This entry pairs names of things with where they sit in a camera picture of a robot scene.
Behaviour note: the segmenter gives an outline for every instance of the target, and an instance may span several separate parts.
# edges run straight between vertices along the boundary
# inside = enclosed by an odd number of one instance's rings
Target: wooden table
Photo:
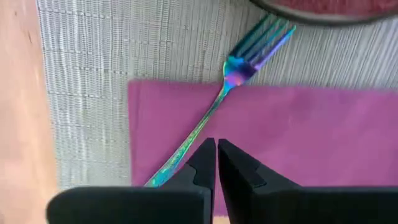
[[[0,224],[45,223],[57,192],[34,0],[0,0]]]

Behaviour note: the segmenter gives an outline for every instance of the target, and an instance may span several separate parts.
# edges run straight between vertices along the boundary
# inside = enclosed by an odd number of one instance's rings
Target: fork
[[[271,23],[262,31],[266,22]],[[177,170],[178,164],[189,150],[199,132],[205,126],[210,116],[218,108],[225,96],[233,88],[241,86],[256,74],[258,70],[287,42],[296,26],[289,27],[287,21],[273,18],[271,14],[263,17],[229,53],[223,66],[224,82],[209,110],[199,121],[195,129],[188,135],[181,146],[173,153],[167,162],[148,180],[146,187],[159,187],[168,181]]]

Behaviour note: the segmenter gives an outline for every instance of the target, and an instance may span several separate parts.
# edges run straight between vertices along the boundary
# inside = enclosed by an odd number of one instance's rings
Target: bowl
[[[277,15],[304,24],[351,26],[398,15],[398,0],[250,0]]]

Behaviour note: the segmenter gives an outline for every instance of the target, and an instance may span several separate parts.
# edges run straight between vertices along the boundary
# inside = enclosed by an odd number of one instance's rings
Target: magenta napkin
[[[221,85],[129,83],[132,181],[143,185],[204,115]],[[191,147],[226,138],[304,186],[398,185],[398,94],[242,86]],[[226,215],[217,180],[215,215]]]

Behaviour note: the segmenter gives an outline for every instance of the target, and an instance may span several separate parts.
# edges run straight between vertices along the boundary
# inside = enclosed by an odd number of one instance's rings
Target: fork handle
[[[216,111],[218,106],[221,104],[227,93],[229,92],[229,88],[226,88],[223,85],[222,89],[218,93],[217,98],[214,100],[213,104],[206,112],[206,114],[199,121],[195,129],[188,135],[188,137],[184,140],[181,146],[174,152],[174,154],[166,161],[166,163],[146,182],[146,187],[159,187],[168,181],[171,176],[174,175],[174,172],[177,169],[178,164],[183,159],[184,155],[189,150],[189,147],[192,145],[193,141],[197,138],[199,132],[203,129],[210,116]]]

